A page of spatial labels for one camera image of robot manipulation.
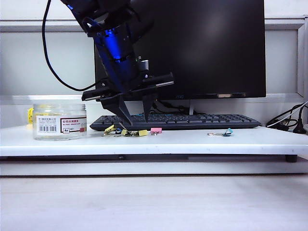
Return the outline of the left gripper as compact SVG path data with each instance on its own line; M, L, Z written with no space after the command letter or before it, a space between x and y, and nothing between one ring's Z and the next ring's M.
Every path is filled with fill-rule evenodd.
M145 120L154 101L157 99L157 89L174 84L172 73L153 76L149 72L149 61L128 58L120 62L117 60L105 68L107 78L98 81L100 88L83 92L82 100L99 100L105 110L120 117L124 122L132 125L131 115L123 100L124 98L141 98Z

